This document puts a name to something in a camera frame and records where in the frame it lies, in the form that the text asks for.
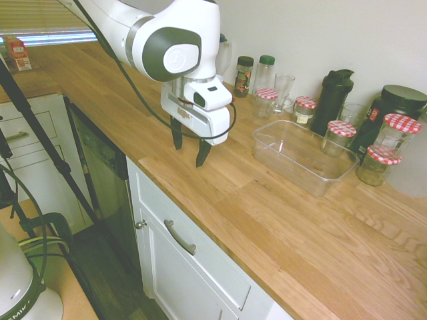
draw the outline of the red label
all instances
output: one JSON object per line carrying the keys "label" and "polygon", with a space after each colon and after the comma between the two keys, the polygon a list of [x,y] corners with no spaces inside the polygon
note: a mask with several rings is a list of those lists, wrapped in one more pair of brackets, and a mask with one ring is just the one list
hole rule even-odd
{"label": "red label", "polygon": [[371,111],[371,114],[369,115],[369,120],[371,120],[372,122],[374,122],[374,121],[375,121],[375,119],[376,119],[376,116],[377,116],[379,113],[380,113],[380,112],[379,112],[379,110],[378,110],[378,109],[373,108],[373,110]]}

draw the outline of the drinking glass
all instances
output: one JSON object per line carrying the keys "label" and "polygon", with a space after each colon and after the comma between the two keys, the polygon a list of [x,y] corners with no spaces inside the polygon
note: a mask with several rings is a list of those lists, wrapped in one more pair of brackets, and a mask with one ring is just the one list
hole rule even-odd
{"label": "drinking glass", "polygon": [[351,124],[358,131],[365,120],[368,107],[353,102],[346,102],[338,113],[337,120]]}
{"label": "drinking glass", "polygon": [[274,101],[273,114],[283,115],[284,109],[291,107],[294,100],[289,92],[294,85],[295,77],[288,73],[276,73],[274,77],[274,90],[278,92],[278,98]]}

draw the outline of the black shaker bottle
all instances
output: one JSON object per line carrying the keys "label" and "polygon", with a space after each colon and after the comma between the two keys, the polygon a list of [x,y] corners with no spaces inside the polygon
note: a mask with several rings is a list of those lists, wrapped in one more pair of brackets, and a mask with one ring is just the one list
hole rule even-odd
{"label": "black shaker bottle", "polygon": [[322,92],[318,102],[318,109],[310,130],[318,135],[325,135],[328,122],[335,120],[348,93],[353,89],[351,70],[330,71],[322,82]]}

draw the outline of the white cabinet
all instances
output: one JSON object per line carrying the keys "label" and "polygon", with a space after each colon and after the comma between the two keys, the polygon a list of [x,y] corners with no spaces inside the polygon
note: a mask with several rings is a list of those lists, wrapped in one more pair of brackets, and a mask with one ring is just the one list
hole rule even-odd
{"label": "white cabinet", "polygon": [[[28,100],[31,109],[44,128],[59,155],[69,164],[71,175],[89,201],[79,155],[75,146],[67,110],[61,95],[47,95]],[[59,212],[68,221],[73,233],[87,226],[91,221],[79,204],[73,191],[57,171],[52,160],[38,138],[12,103],[0,104],[0,128],[6,137],[12,137],[9,146],[12,158],[9,162],[15,174],[33,194],[43,213]],[[15,182],[8,177],[12,190]],[[18,188],[19,201],[28,199]]]}
{"label": "white cabinet", "polygon": [[127,160],[143,288],[171,320],[292,319]]}

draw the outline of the black cable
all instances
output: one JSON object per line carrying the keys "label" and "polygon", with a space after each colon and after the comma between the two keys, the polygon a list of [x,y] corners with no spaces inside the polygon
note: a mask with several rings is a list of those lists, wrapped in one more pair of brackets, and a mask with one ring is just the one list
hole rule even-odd
{"label": "black cable", "polygon": [[213,137],[200,137],[198,135],[192,135],[190,133],[185,133],[179,129],[176,129],[174,127],[172,127],[169,123],[167,123],[166,121],[164,121],[147,103],[147,101],[145,101],[145,99],[142,97],[141,93],[139,92],[139,90],[137,89],[137,87],[135,86],[135,84],[133,83],[131,77],[127,74],[126,70],[123,68],[123,65],[121,65],[121,62],[119,60],[119,58],[117,58],[117,55],[114,53],[113,48],[111,48],[111,45],[108,43],[107,39],[104,37],[103,33],[101,32],[101,30],[99,30],[98,26],[95,24],[95,22],[93,21],[93,19],[89,16],[89,14],[87,13],[87,11],[85,10],[85,8],[83,8],[83,6],[81,5],[81,3],[79,2],[79,0],[73,0],[74,3],[77,5],[77,7],[79,8],[79,10],[83,13],[83,15],[85,16],[85,18],[89,21],[89,23],[91,24],[91,26],[93,27],[93,32],[99,37],[101,38],[101,43],[106,46],[106,49],[108,50],[108,54],[114,59],[115,63],[117,64],[117,66],[119,67],[120,71],[123,73],[124,77],[126,78],[127,82],[131,85],[133,91],[135,92],[135,94],[138,96],[139,100],[144,104],[145,108],[147,108],[147,110],[157,119],[159,120],[161,123],[163,123],[166,127],[168,127],[169,129],[171,129],[172,131],[175,131],[176,133],[179,133],[180,135],[183,135],[185,137],[190,137],[193,139],[199,139],[199,140],[210,140],[210,139],[216,139],[219,137],[222,137],[223,135],[225,135],[226,133],[228,133],[236,124],[236,119],[237,119],[237,109],[236,106],[234,105],[234,103],[230,103],[230,105],[233,107],[233,111],[234,111],[234,119],[232,124],[228,127],[227,130],[225,130],[223,133],[220,133],[219,135],[214,135]]}
{"label": "black cable", "polygon": [[[42,256],[43,255],[29,255],[29,256],[27,256],[27,259],[32,259],[32,258],[37,258],[37,257],[42,257]],[[83,272],[83,269],[75,261],[73,261],[73,259],[69,255],[62,255],[60,253],[48,253],[47,256],[48,257],[60,257],[60,258],[64,258],[65,260],[68,261],[68,263],[72,264],[73,267],[76,268],[79,271],[81,277],[83,278],[83,281],[85,282],[86,287],[89,290],[89,293],[90,294],[93,293],[92,286],[91,286],[89,280],[87,279],[86,274]]]}
{"label": "black cable", "polygon": [[[3,158],[3,160],[6,162],[9,170],[15,174],[15,172],[13,172],[12,166],[11,164],[8,162],[7,158]],[[15,181],[15,197],[16,197],[16,201],[18,201],[18,182]],[[13,219],[13,214],[15,213],[15,206],[12,204],[12,210],[11,210],[11,219]]]}
{"label": "black cable", "polygon": [[35,207],[38,215],[40,216],[41,232],[43,234],[43,262],[41,264],[41,268],[40,268],[40,272],[39,272],[39,280],[40,281],[38,284],[37,292],[41,292],[41,290],[44,286],[42,279],[43,279],[43,276],[45,274],[46,262],[47,262],[47,232],[46,232],[46,224],[45,224],[44,219],[43,219],[43,214],[40,210],[39,204],[36,202],[33,195],[31,194],[31,192],[29,192],[28,188],[22,183],[22,181],[12,171],[8,170],[8,168],[6,168],[4,165],[0,164],[0,169],[3,170],[4,172],[6,172],[11,178],[13,178],[21,186],[22,190],[24,190],[24,192],[28,195],[28,198],[30,198],[30,200],[33,202],[34,207]]}

